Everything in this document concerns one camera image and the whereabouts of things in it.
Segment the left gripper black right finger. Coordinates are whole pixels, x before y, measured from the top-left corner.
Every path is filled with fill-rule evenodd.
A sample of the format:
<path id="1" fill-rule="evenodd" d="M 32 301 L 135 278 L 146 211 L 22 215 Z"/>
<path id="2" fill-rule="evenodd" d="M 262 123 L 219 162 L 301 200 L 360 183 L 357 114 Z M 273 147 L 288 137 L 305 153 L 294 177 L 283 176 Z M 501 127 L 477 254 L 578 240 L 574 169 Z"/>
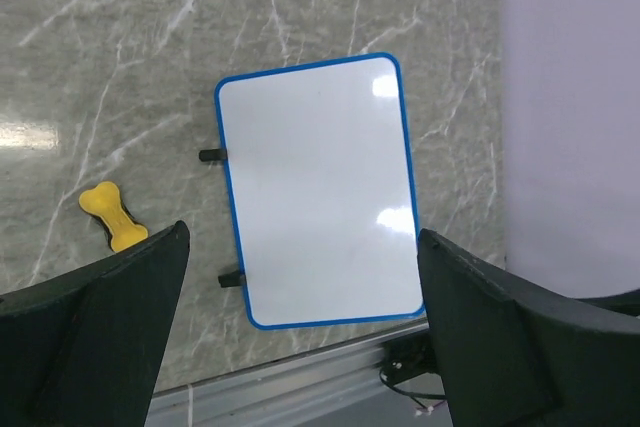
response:
<path id="1" fill-rule="evenodd" d="M 639 294 L 574 299 L 422 230 L 437 371 L 457 426 L 635 426 Z"/>

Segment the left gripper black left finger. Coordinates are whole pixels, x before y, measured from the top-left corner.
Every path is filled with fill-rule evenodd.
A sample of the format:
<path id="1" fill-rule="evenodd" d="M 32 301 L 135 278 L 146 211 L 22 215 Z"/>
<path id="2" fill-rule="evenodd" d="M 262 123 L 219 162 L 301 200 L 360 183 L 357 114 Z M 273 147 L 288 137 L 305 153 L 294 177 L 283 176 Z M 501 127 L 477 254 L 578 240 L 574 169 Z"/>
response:
<path id="1" fill-rule="evenodd" d="M 4 426 L 144 425 L 190 252 L 178 221 L 1 297 Z"/>

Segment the yellow whiteboard eraser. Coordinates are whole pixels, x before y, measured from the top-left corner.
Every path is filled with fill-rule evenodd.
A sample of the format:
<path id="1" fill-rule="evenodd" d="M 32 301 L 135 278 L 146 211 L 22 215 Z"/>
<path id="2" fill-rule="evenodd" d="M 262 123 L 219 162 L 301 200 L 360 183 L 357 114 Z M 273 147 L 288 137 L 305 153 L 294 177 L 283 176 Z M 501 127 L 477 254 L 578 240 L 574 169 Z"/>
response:
<path id="1" fill-rule="evenodd" d="M 82 192 L 78 202 L 85 213 L 103 226 L 109 247 L 115 253 L 127 250 L 149 237 L 148 229 L 133 219 L 125 207 L 119 187 L 111 181 L 100 182 Z"/>

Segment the blue framed whiteboard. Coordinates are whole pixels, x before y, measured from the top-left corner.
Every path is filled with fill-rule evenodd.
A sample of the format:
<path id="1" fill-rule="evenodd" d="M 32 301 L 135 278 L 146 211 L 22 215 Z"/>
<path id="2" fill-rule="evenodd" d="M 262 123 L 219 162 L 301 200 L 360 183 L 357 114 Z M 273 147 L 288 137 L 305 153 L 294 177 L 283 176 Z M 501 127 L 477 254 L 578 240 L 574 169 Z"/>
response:
<path id="1" fill-rule="evenodd" d="M 230 76 L 213 100 L 250 323 L 420 316 L 398 60 L 376 52 Z"/>

